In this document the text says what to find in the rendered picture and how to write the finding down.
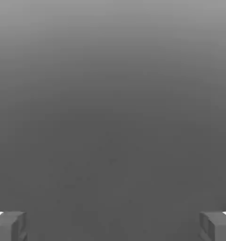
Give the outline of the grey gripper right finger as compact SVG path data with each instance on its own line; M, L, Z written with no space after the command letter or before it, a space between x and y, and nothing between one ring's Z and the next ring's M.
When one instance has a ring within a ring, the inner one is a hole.
M200 212L199 222L202 241L226 241L226 211Z

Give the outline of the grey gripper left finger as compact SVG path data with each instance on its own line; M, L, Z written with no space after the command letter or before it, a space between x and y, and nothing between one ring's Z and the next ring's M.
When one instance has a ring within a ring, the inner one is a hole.
M0 241L28 241L26 225L26 212L0 211Z

